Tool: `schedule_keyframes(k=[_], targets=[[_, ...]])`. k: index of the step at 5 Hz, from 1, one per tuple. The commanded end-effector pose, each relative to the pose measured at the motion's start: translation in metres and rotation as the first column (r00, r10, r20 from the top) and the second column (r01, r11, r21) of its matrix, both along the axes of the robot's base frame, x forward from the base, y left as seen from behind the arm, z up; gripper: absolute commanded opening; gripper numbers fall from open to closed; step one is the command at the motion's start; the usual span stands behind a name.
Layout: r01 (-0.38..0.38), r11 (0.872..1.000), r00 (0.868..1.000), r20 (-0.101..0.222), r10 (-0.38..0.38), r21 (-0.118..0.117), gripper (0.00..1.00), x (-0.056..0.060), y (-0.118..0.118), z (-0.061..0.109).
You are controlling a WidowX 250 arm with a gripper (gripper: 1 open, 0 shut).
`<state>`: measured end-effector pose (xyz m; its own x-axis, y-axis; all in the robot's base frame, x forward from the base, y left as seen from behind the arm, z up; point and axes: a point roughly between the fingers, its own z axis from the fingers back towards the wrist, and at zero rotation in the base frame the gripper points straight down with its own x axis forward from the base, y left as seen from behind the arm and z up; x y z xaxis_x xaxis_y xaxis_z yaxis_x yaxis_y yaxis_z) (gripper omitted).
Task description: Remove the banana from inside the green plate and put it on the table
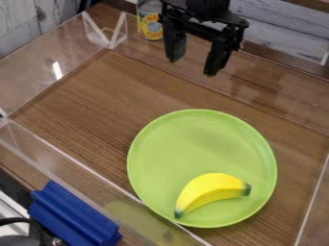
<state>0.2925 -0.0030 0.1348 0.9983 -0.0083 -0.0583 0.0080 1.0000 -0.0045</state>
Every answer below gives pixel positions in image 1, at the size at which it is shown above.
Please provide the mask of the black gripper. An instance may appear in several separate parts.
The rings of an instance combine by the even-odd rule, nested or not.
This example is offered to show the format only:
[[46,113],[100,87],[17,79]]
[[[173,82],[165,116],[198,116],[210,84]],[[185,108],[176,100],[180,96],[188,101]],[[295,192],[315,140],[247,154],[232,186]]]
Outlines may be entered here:
[[248,27],[247,21],[230,12],[230,0],[160,0],[160,3],[164,16],[164,51],[169,62],[176,62],[184,55],[184,30],[200,38],[208,38],[214,31],[208,26],[202,27],[202,24],[206,22],[224,24],[224,28],[218,31],[223,38],[212,41],[203,69],[207,77],[215,76],[228,61],[230,47],[235,51],[240,49],[244,30]]

